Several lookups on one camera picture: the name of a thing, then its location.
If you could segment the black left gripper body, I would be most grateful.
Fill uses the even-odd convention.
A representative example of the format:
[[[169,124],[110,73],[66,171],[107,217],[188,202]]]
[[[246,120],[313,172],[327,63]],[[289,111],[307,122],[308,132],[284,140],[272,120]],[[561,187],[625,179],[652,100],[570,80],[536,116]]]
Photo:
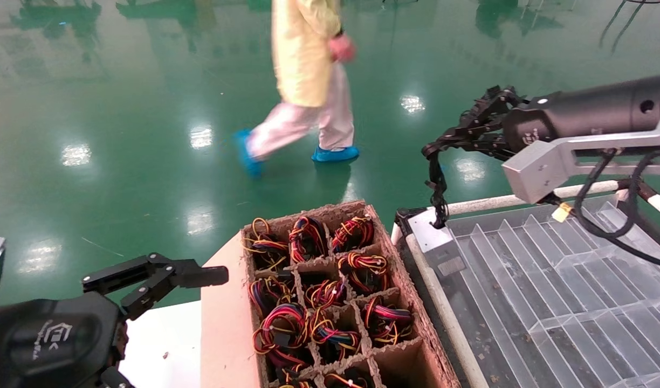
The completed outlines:
[[[123,312],[99,293],[0,306],[0,387],[105,387],[127,342]]]

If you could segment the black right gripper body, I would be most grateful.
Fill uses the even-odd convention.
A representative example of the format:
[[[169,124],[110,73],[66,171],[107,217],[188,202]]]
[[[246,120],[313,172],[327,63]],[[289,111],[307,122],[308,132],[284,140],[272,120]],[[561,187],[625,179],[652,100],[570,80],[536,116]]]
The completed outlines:
[[[651,131],[660,121],[660,75],[525,99],[505,116],[507,157],[533,142]]]

